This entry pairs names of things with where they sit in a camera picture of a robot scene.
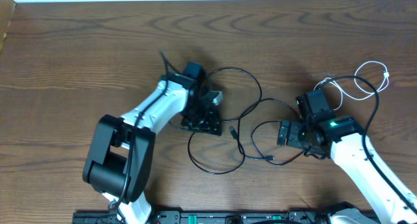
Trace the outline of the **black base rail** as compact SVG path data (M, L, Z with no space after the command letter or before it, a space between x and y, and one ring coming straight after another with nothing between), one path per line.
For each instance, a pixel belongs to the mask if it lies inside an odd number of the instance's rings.
M380 223L373 212L361 212L343 202L323 210L292 208L277 212L209 212L179 209L153 209L151 205L134 207L121 204L112 211L74 212L71 224L145 223L145 224L254 224L254 223Z

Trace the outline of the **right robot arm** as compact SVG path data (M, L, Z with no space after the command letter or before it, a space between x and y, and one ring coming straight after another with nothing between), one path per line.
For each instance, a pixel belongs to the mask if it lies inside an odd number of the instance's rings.
M381 223L415 223L416 196L378 155L363 127L337 116L322 90L296 97L300 120L281 122L277 144L330 158L355 183Z

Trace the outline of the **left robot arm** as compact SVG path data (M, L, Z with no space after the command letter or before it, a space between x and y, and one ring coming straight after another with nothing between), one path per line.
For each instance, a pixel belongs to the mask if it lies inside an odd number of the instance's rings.
M222 92L209 75L189 62L181 73L166 71L156 89L120 117L104 115L96 125L83 168L83 181L109 200L122 223L146 223L152 208L144 189L150 177L156 135L177 114L193 133L222 134Z

